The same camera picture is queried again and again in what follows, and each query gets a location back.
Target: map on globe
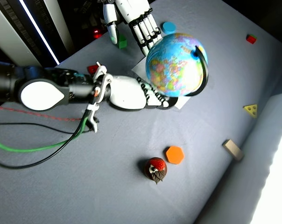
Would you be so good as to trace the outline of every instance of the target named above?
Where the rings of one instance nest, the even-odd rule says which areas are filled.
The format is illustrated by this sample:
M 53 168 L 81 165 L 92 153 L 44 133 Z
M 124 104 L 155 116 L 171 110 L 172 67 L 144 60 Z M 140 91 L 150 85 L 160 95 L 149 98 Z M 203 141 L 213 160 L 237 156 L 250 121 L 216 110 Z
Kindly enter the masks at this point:
M 188 34 L 167 35 L 153 46 L 147 56 L 146 74 L 159 92 L 179 97 L 200 87 L 203 69 L 199 58 L 191 53 L 195 46 L 207 61 L 202 44 Z

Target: black cable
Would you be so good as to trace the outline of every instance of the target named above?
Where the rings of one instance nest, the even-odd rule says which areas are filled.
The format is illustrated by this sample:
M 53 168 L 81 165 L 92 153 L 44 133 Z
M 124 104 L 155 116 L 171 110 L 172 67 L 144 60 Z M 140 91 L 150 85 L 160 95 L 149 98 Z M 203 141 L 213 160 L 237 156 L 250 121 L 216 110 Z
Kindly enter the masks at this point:
M 57 131 L 57 132 L 61 132 L 61 133 L 65 133 L 65 134 L 73 134 L 73 132 L 67 132 L 67 131 L 62 131 L 62 130 L 59 130 L 57 128 L 54 128 L 54 127 L 50 127 L 50 126 L 46 126 L 46 125 L 42 125 L 42 124 L 37 124 L 37 123 L 28 123 L 28 122 L 21 122 L 21 123 L 0 123 L 0 125 L 36 125 L 36 126 L 41 126 L 41 127 L 45 127 L 45 128 L 48 128 L 48 129 L 51 129 L 53 131 Z M 87 133 L 87 132 L 90 132 L 92 131 L 92 129 L 89 129 L 87 131 L 83 131 L 83 133 Z
M 53 156 L 58 154 L 77 135 L 77 133 L 80 131 L 80 129 L 81 129 L 82 125 L 83 125 L 84 119 L 89 116 L 90 112 L 91 111 L 89 111 L 87 109 L 85 110 L 85 113 L 84 113 L 82 119 L 80 120 L 80 123 L 79 123 L 77 129 L 75 130 L 75 132 L 71 135 L 71 137 L 63 145 L 61 145 L 55 152 L 53 152 L 48 157 L 46 157 L 46 158 L 44 158 L 42 160 L 39 160 L 37 162 L 31 163 L 31 164 L 28 164 L 28 165 L 23 165 L 23 166 L 10 166 L 10 165 L 6 165 L 6 164 L 4 164 L 2 162 L 0 162 L 0 166 L 4 167 L 4 168 L 8 168 L 8 169 L 24 169 L 24 168 L 29 168 L 29 167 L 33 167 L 33 166 L 39 165 L 39 164 L 49 160 L 50 158 L 52 158 Z

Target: yellow triangle block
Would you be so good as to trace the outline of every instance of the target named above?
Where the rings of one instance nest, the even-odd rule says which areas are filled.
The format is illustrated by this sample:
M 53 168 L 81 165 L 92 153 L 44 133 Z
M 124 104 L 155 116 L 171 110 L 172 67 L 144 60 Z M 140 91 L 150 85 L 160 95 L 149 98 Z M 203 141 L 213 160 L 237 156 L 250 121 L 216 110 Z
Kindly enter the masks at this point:
M 252 104 L 243 107 L 253 118 L 257 118 L 257 104 Z

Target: gray table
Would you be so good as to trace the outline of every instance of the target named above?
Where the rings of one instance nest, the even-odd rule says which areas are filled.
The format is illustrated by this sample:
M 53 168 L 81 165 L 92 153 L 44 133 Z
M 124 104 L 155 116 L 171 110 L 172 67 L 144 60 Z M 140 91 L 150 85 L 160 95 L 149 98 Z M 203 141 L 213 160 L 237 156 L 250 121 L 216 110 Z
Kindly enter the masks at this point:
M 282 44 L 220 0 L 157 0 L 158 24 L 171 20 L 178 32 L 204 45 L 210 79 L 206 89 L 178 110 L 123 112 L 100 105 L 97 134 L 84 134 L 50 161 L 25 170 L 0 168 L 0 224 L 184 224 L 192 223 L 212 193 L 230 155 L 222 148 L 231 138 L 241 145 L 253 120 L 242 107 L 262 108 L 282 73 Z M 59 65 L 86 72 L 96 61 L 114 75 L 128 74 L 142 54 L 130 30 L 120 25 L 128 47 L 119 50 L 107 34 Z M 246 42 L 247 33 L 258 37 Z M 21 108 L 17 104 L 5 104 Z M 85 105 L 45 112 L 80 117 Z M 0 111 L 0 121 L 27 121 L 74 130 L 63 122 Z M 64 134 L 31 126 L 0 126 L 0 141 L 20 148 L 66 139 Z M 183 148 L 180 165 L 168 165 L 162 183 L 144 177 L 144 159 L 164 157 L 170 145 Z M 15 165 L 36 161 L 53 150 L 14 154 L 0 150 L 0 160 Z

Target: orange hexagon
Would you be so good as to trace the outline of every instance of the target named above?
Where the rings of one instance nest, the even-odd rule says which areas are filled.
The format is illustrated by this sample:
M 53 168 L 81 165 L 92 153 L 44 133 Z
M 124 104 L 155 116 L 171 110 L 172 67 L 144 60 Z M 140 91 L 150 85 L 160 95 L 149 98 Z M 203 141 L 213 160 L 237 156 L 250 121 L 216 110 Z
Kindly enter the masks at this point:
M 166 151 L 166 157 L 168 162 L 180 164 L 184 159 L 183 150 L 180 147 L 171 146 Z

